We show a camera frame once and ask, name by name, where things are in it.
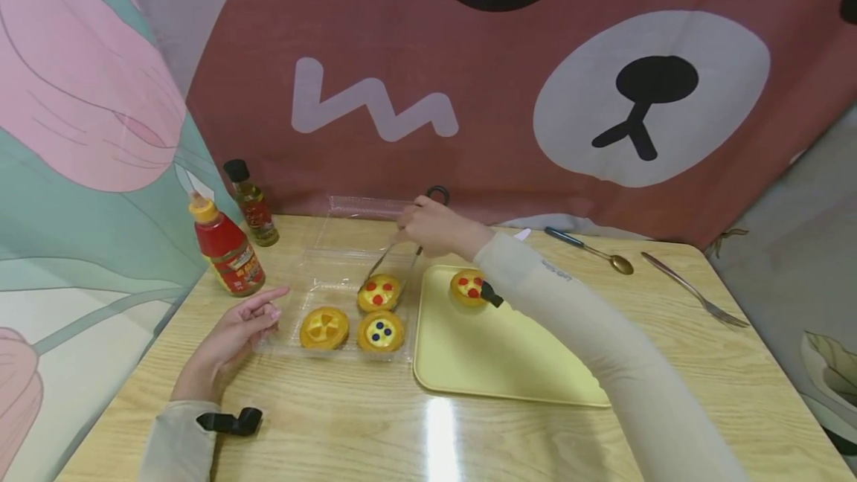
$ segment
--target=spoon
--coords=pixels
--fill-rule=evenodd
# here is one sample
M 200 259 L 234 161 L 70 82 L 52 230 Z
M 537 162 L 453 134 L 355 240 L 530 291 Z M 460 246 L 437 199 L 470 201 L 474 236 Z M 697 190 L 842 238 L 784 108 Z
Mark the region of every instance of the spoon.
M 616 272 L 619 272 L 620 274 L 631 275 L 634 273 L 633 265 L 621 255 L 607 255 L 607 253 L 604 253 L 603 251 L 598 251 L 597 249 L 587 246 L 584 241 L 577 240 L 570 234 L 563 233 L 562 231 L 559 231 L 554 228 L 545 228 L 545 233 L 551 235 L 554 239 L 562 240 L 566 244 L 571 244 L 573 246 L 579 247 L 581 250 L 586 250 L 590 253 L 594 253 L 598 257 L 607 260 L 610 263 L 610 266 L 612 266 L 613 269 L 616 270 Z

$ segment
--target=tongs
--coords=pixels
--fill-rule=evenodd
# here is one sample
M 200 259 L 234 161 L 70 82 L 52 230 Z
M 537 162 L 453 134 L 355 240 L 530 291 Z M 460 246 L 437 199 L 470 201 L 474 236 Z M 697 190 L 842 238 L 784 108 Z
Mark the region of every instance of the tongs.
M 449 190 L 447 190 L 444 187 L 431 187 L 426 191 L 427 198 L 431 198 L 431 195 L 434 193 L 440 193 L 440 195 L 443 196 L 443 201 L 442 201 L 443 204 L 447 205 L 447 206 L 449 205 Z M 374 266 L 370 269 L 370 273 L 366 274 L 366 279 L 363 280 L 363 283 L 361 286 L 366 285 L 366 281 L 370 280 L 370 278 L 372 277 L 372 274 L 374 274 L 374 272 L 376 272 L 376 270 L 380 266 L 380 263 L 384 262 L 384 258 L 387 257 L 387 254 L 390 252 L 391 249 L 393 249 L 393 246 L 395 246 L 396 244 L 399 244 L 399 243 L 394 242 L 393 244 L 390 244 L 389 246 L 387 246 L 387 249 L 384 250 L 384 253 L 382 253 L 382 256 L 380 256 L 378 261 L 376 263 L 374 263 Z M 419 258 L 419 256 L 422 254 L 423 254 L 423 247 L 420 246 L 417 248 L 417 253 L 414 254 L 414 259 L 411 261 L 411 266 L 408 268 L 408 277 L 402 282 L 402 291 L 401 291 L 402 294 L 404 294 L 404 292 L 405 292 L 405 286 L 408 284 L 408 278 L 411 277 L 411 270 L 413 269 L 414 264 L 417 263 L 417 259 Z

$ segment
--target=hand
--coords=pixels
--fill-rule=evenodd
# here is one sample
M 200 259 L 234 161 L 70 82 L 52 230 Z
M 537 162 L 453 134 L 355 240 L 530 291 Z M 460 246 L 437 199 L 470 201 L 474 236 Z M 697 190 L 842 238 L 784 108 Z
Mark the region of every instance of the hand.
M 472 262 L 494 237 L 494 231 L 483 224 L 459 216 L 427 196 L 419 196 L 405 207 L 396 224 L 399 232 L 394 234 L 394 242 L 416 242 L 428 257 L 455 253 Z
M 229 309 L 187 360 L 170 399 L 216 402 L 218 379 L 230 375 L 259 341 L 277 331 L 280 309 L 271 301 L 288 291 L 282 286 L 260 292 Z

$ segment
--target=clear plastic container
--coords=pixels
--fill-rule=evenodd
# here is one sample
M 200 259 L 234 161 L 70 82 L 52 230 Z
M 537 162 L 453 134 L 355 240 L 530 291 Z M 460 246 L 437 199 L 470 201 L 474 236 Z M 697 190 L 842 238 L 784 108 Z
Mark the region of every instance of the clear plastic container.
M 292 287 L 282 303 L 280 332 L 271 335 L 257 348 L 271 356 L 370 359 L 380 362 L 410 362 L 416 335 L 419 306 L 419 280 L 411 279 L 417 247 L 395 245 L 376 270 L 393 275 L 405 284 L 393 313 L 405 327 L 405 342 L 395 352 L 365 352 L 357 346 L 357 325 L 365 313 L 357 306 L 357 291 L 366 274 L 389 246 L 395 227 L 380 222 L 394 221 L 410 202 L 332 196 L 327 217 L 319 218 L 306 233 L 306 251 L 294 268 L 288 283 Z M 349 320 L 349 334 L 335 350 L 301 346 L 300 329 L 313 309 L 330 306 L 340 309 Z

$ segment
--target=yellow tray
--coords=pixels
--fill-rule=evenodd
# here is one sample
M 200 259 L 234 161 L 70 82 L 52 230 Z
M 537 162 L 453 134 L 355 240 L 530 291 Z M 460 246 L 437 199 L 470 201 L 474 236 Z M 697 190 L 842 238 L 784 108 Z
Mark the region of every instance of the yellow tray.
M 423 275 L 414 376 L 431 391 L 607 408 L 607 393 L 568 348 L 508 303 L 464 307 L 449 281 L 459 266 Z

